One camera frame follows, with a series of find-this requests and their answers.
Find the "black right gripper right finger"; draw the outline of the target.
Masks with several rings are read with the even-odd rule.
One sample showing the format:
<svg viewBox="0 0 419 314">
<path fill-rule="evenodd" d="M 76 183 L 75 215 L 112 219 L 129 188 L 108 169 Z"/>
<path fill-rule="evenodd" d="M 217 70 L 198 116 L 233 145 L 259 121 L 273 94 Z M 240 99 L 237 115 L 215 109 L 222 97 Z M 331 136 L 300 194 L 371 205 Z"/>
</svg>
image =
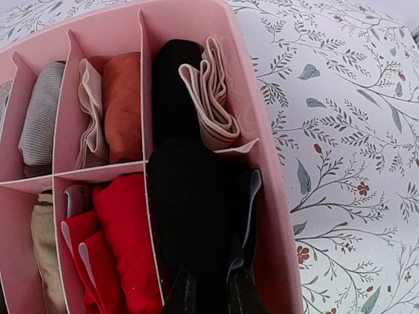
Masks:
<svg viewBox="0 0 419 314">
<path fill-rule="evenodd" d="M 247 271 L 233 271 L 228 279 L 228 304 L 232 314 L 268 314 Z"/>
</svg>

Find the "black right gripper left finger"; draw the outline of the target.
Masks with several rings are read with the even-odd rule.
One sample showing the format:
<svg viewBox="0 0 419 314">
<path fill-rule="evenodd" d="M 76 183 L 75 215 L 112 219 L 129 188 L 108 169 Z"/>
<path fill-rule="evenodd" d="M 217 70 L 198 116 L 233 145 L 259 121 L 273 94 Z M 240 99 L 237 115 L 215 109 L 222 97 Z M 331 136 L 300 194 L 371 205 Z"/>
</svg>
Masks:
<svg viewBox="0 0 419 314">
<path fill-rule="evenodd" d="M 187 268 L 181 268 L 164 302 L 162 314 L 196 313 L 198 313 L 197 279 Z"/>
</svg>

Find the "black underwear white lettering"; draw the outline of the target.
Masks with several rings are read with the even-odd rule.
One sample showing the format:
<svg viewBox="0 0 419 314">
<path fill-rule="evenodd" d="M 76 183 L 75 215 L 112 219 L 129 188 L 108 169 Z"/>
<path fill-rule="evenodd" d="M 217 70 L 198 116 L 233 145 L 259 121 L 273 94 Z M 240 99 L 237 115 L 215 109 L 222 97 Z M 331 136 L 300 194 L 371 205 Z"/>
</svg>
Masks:
<svg viewBox="0 0 419 314">
<path fill-rule="evenodd" d="M 221 292 L 232 270 L 252 268 L 259 169 L 180 139 L 156 148 L 149 169 L 160 254 L 170 275 L 185 266 L 198 288 Z"/>
</svg>

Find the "pink divided storage box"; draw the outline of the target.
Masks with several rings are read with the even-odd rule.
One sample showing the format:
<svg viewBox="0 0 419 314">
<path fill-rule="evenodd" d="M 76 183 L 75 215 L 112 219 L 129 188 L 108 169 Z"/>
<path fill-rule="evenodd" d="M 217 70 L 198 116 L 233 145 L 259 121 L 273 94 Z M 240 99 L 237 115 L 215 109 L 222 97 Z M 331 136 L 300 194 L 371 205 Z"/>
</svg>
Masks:
<svg viewBox="0 0 419 314">
<path fill-rule="evenodd" d="M 1 134 L 1 282 L 10 313 L 45 313 L 43 284 L 33 252 L 31 214 L 43 190 L 54 192 L 54 223 L 66 216 L 64 188 L 102 183 L 146 172 L 153 151 L 152 58 L 170 39 L 203 43 L 214 36 L 223 51 L 228 107 L 241 129 L 239 145 L 255 141 L 245 159 L 261 170 L 257 200 L 256 286 L 271 313 L 301 313 L 302 293 L 295 240 L 280 163 L 266 107 L 231 6 L 225 1 L 138 1 L 108 7 L 48 27 L 1 51 L 1 80 L 12 81 Z M 141 54 L 142 158 L 135 162 L 75 169 L 79 138 L 88 123 L 79 109 L 79 62 Z M 65 71 L 56 117 L 52 173 L 26 179 L 18 150 L 32 89 L 41 69 L 63 60 Z"/>
</svg>

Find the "black underwear beige waistband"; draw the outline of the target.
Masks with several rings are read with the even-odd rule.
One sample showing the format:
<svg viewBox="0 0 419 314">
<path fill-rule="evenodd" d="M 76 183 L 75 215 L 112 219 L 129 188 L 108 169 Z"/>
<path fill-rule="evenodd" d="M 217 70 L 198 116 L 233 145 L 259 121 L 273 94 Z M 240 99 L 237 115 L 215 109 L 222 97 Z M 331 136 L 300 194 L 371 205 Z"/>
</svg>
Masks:
<svg viewBox="0 0 419 314">
<path fill-rule="evenodd" d="M 169 139 L 223 150 L 240 135 L 237 119 L 227 110 L 227 71 L 219 42 L 209 36 L 203 46 L 172 39 L 152 65 L 153 141 Z"/>
</svg>

